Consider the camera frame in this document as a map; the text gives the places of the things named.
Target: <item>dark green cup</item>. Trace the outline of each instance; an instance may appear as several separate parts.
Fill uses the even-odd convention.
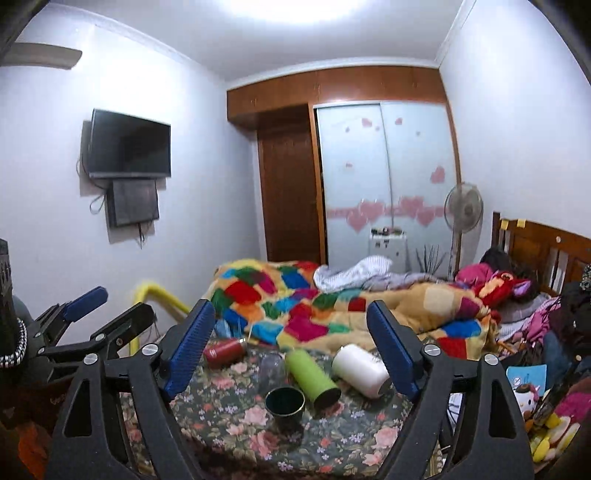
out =
[[[297,388],[278,387],[267,394],[265,407],[280,430],[292,432],[301,426],[306,398]]]

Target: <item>blue gripper pad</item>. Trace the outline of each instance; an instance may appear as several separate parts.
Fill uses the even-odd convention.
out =
[[[397,322],[382,300],[369,304],[367,324],[394,387],[415,402],[424,385],[423,344],[409,327]]]
[[[160,342],[158,385],[166,401],[184,392],[212,334],[216,312],[208,300],[199,300],[187,318],[171,327]]]
[[[66,304],[61,315],[66,322],[77,322],[106,303],[108,298],[109,294],[104,287],[93,288],[76,300]]]

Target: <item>floral bedsheet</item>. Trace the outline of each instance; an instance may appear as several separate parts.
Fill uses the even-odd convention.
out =
[[[171,403],[181,431],[200,466],[213,478],[330,479],[374,476],[398,437],[411,404],[393,389],[367,400],[344,382],[340,401],[315,413],[307,408],[302,429],[281,434],[257,393],[263,347],[252,347],[243,361],[212,371],[203,362],[184,393]],[[325,371],[332,358],[311,353]],[[143,473],[153,473],[129,394],[122,395],[125,425]],[[441,470],[436,449],[426,476]]]

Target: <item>hello kitty plush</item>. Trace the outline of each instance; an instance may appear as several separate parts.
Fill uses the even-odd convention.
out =
[[[537,389],[531,383],[521,384],[514,390],[515,398],[519,404],[519,409],[523,415],[526,424],[534,412],[535,406],[540,400]]]

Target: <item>white wall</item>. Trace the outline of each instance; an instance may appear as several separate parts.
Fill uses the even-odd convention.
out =
[[[83,52],[71,71],[0,68],[0,236],[33,316],[103,285],[108,303],[64,337],[86,340],[131,306],[142,280],[193,304],[217,265],[258,256],[251,143],[227,122],[219,79],[52,5],[20,40]],[[173,175],[143,249],[137,229],[108,233],[104,212],[89,212],[97,190],[76,163],[93,108],[171,125]],[[173,320],[157,313],[165,330]]]
[[[258,233],[259,257],[267,261],[267,237],[265,236],[265,219],[262,210],[261,170],[258,156],[258,140],[256,133],[251,140],[252,179],[255,189],[256,231]]]
[[[490,246],[494,210],[591,237],[591,86],[544,15],[477,0],[440,71],[462,178],[485,204],[462,263]]]

